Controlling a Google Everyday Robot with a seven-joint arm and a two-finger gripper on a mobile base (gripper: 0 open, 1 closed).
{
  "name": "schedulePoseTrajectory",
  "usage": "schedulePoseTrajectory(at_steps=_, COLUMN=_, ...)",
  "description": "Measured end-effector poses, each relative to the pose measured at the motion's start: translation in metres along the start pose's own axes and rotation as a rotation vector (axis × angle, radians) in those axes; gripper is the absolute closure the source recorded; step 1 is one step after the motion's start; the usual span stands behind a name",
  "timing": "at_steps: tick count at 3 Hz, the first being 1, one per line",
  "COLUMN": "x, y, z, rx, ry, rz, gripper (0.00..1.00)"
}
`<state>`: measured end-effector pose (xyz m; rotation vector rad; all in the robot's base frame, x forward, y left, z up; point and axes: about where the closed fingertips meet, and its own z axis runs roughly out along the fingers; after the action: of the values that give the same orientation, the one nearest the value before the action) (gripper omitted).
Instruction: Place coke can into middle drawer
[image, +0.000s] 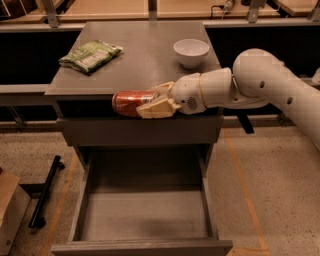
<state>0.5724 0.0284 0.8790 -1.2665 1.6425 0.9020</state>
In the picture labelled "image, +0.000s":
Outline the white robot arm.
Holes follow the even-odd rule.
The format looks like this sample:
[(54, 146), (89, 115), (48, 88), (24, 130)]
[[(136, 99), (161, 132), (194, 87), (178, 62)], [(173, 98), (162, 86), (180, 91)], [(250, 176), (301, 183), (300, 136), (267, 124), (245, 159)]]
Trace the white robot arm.
[(185, 75), (152, 89), (158, 96), (137, 108), (145, 119), (176, 111), (191, 115), (208, 108), (280, 109), (320, 149), (320, 91), (294, 75), (271, 53), (249, 49), (231, 68)]

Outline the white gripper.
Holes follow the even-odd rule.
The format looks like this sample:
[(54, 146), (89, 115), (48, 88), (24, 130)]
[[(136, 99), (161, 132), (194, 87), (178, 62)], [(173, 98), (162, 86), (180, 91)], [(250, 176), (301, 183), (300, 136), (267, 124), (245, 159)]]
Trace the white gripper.
[(169, 81), (150, 88), (159, 97), (136, 108), (143, 119), (172, 117), (179, 109), (183, 114), (192, 115), (206, 110), (200, 92), (200, 73), (186, 75), (175, 83)]

